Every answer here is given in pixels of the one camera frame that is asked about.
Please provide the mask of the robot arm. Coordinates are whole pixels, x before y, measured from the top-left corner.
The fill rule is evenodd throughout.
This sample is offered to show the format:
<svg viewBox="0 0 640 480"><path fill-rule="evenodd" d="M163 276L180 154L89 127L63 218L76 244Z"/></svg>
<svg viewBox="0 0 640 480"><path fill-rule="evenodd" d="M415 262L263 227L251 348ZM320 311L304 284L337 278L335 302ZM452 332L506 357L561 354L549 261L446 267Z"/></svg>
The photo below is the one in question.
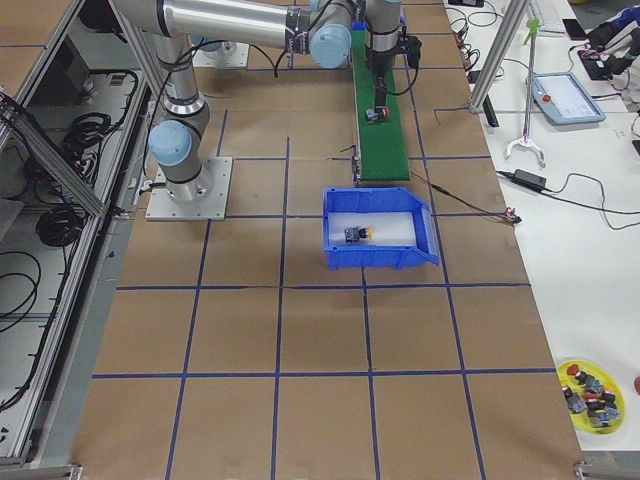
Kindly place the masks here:
<svg viewBox="0 0 640 480"><path fill-rule="evenodd" d="M188 136L152 198L238 218L313 217L326 187L407 186L391 83L418 71L397 1L117 1L160 81L161 124Z"/></svg>

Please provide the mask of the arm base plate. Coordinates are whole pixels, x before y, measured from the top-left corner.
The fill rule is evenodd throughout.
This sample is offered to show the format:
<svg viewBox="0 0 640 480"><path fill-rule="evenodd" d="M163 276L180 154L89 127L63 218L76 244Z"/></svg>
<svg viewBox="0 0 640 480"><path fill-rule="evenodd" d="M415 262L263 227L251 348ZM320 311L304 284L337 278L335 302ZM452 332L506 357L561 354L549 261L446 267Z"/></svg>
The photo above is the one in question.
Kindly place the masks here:
<svg viewBox="0 0 640 480"><path fill-rule="evenodd" d="M233 158L203 158L200 175L185 184L166 180L161 167L146 209L150 221L222 221L226 216Z"/></svg>

